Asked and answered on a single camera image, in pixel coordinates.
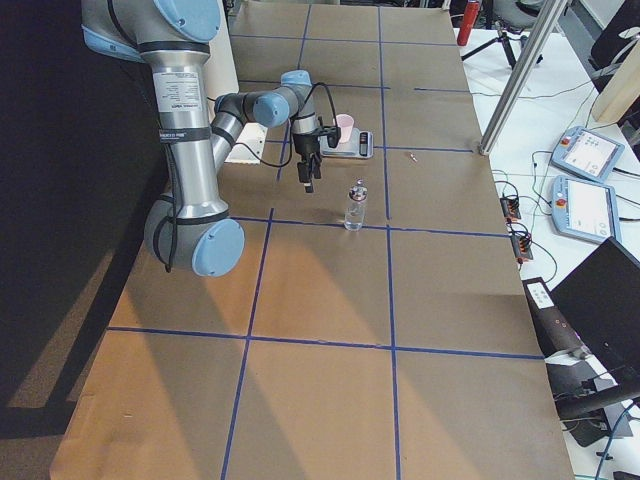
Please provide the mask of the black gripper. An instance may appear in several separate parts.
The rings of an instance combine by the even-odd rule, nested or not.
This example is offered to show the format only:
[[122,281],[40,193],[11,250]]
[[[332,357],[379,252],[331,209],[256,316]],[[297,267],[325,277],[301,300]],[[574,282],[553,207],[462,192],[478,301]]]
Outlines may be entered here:
[[304,186],[306,193],[313,193],[313,179],[322,178],[319,135],[315,131],[293,133],[293,144],[301,161],[297,163],[299,182]]

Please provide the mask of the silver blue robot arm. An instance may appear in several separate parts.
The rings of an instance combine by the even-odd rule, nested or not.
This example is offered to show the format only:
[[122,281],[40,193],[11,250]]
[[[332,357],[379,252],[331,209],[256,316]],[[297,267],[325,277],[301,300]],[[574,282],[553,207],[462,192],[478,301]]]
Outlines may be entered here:
[[204,66],[223,16],[215,1],[85,1],[82,29],[96,53],[151,67],[171,189],[148,214],[144,240],[166,270],[219,277],[234,268],[245,244],[230,218],[217,175],[249,122],[290,123],[301,159],[299,181],[312,192],[321,176],[318,119],[304,70],[286,72],[271,91],[229,93],[207,106]]

